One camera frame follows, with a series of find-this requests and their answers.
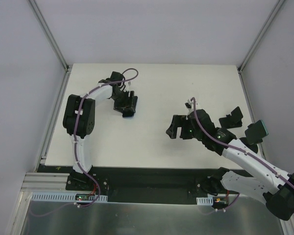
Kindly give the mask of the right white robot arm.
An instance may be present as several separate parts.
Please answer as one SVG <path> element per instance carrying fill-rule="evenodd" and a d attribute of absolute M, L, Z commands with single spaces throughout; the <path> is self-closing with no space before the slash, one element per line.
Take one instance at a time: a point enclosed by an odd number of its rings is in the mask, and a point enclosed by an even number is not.
<path fill-rule="evenodd" d="M 181 139 L 200 141 L 208 150 L 234 162 L 251 175 L 244 177 L 220 168 L 219 174 L 201 183 L 208 194 L 235 191 L 263 203 L 281 220 L 287 221 L 294 215 L 294 173 L 272 165 L 233 133 L 216 127 L 203 109 L 187 115 L 174 115 L 166 134 L 176 139 L 178 128 L 181 129 Z"/>

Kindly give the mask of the black phone blue edge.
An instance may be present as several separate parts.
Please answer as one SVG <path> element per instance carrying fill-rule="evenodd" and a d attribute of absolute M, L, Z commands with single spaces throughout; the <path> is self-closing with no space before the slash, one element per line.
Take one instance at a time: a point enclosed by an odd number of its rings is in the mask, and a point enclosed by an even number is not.
<path fill-rule="evenodd" d="M 269 133 L 263 120 L 251 123 L 245 130 L 245 137 L 247 139 L 247 143 L 250 145 L 261 143 L 263 138 L 268 135 Z"/>

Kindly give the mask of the black folding phone stand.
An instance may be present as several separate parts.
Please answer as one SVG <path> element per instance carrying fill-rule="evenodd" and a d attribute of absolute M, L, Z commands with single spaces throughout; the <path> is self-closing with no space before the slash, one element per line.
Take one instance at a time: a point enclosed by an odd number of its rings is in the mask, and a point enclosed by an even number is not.
<path fill-rule="evenodd" d="M 219 123 L 222 128 L 232 129 L 242 127 L 243 113 L 239 106 L 237 106 L 230 114 L 219 118 Z"/>

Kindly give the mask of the black round-base phone stand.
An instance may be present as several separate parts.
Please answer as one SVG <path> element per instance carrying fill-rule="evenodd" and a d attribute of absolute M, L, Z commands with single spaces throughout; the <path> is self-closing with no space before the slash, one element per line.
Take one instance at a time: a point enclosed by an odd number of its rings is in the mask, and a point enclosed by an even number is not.
<path fill-rule="evenodd" d="M 257 144 L 249 144 L 248 141 L 247 141 L 247 138 L 246 137 L 241 137 L 239 138 L 239 140 L 246 146 L 248 147 L 250 150 L 252 150 L 254 153 L 258 153 L 258 146 Z"/>

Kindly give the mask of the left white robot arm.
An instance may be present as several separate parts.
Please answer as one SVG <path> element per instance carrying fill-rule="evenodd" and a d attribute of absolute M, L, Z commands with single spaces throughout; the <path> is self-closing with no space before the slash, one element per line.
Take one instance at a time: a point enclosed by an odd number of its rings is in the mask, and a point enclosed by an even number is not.
<path fill-rule="evenodd" d="M 124 72 L 127 71 L 135 71 L 136 75 L 126 79 Z M 131 118 L 136 113 L 138 97 L 127 87 L 139 73 L 133 68 L 124 72 L 114 71 L 86 94 L 71 94 L 67 99 L 62 124 L 70 136 L 74 161 L 67 178 L 66 190 L 98 189 L 98 183 L 91 176 L 93 165 L 89 148 L 89 138 L 95 127 L 96 106 L 111 99 L 114 101 L 113 110 L 121 113 L 123 118 Z"/>

